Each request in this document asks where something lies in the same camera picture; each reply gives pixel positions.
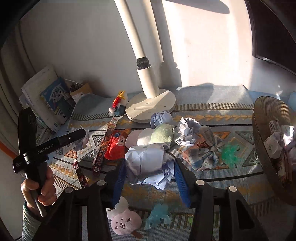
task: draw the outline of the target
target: lamp base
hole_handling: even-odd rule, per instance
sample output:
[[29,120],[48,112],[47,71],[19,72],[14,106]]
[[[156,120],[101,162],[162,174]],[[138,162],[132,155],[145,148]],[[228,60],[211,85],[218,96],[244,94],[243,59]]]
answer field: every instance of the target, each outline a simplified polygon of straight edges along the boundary
[[159,89],[160,93],[148,99],[144,92],[134,96],[126,105],[126,115],[134,122],[149,123],[151,116],[156,112],[173,111],[176,106],[176,97],[169,90]]

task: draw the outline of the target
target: red plush toy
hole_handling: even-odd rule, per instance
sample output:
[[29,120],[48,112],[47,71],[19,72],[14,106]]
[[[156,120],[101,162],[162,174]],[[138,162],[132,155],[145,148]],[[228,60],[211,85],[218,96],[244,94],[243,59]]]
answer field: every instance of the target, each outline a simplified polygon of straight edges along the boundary
[[111,134],[111,139],[107,151],[104,157],[107,160],[118,160],[120,158],[124,158],[124,155],[127,152],[127,148],[125,146],[126,138],[130,133],[130,129],[125,129],[123,131],[113,131]]

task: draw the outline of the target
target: finger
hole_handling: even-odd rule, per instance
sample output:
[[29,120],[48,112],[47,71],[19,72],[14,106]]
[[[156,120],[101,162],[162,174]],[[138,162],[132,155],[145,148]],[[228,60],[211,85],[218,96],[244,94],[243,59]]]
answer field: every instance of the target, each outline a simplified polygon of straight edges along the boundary
[[46,196],[42,196],[42,195],[40,195],[39,197],[38,197],[38,201],[39,202],[45,202],[45,201],[47,201],[48,199],[50,199],[51,198],[51,196],[53,196],[54,194],[56,193],[56,188],[55,188],[55,186],[51,186],[51,188],[50,188],[50,190],[48,191],[48,193],[46,194]]
[[50,167],[47,167],[46,179],[51,179],[52,175],[53,175],[52,169]]
[[30,179],[25,179],[20,186],[23,194],[28,193],[30,190],[36,190],[38,187],[39,184]]
[[51,176],[50,179],[47,179],[41,189],[42,196],[46,196],[47,193],[51,190],[52,186],[54,184],[54,177]]
[[42,204],[44,206],[49,206],[49,205],[52,205],[56,200],[57,200],[57,196],[54,194],[53,196],[50,197],[50,199],[46,200]]

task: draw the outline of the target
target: green toy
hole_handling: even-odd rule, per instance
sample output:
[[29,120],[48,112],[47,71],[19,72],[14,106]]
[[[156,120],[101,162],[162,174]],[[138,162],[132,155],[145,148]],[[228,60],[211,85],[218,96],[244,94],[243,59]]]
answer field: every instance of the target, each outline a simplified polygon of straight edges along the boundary
[[232,146],[228,144],[223,148],[220,158],[229,168],[235,168],[235,164],[240,161],[240,158],[235,155],[238,150],[239,145]]
[[150,144],[153,143],[171,143],[173,140],[174,126],[163,123],[158,125],[151,135]]

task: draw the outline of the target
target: wicker basket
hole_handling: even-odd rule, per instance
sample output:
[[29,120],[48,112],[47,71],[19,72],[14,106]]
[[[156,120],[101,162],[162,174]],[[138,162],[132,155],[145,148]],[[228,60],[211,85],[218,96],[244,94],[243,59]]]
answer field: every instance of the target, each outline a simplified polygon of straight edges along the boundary
[[275,194],[282,201],[296,206],[295,173],[293,173],[293,183],[283,186],[263,144],[271,135],[268,124],[273,117],[278,118],[280,125],[296,126],[295,112],[287,104],[273,97],[259,97],[255,101],[253,110],[253,134],[257,155]]

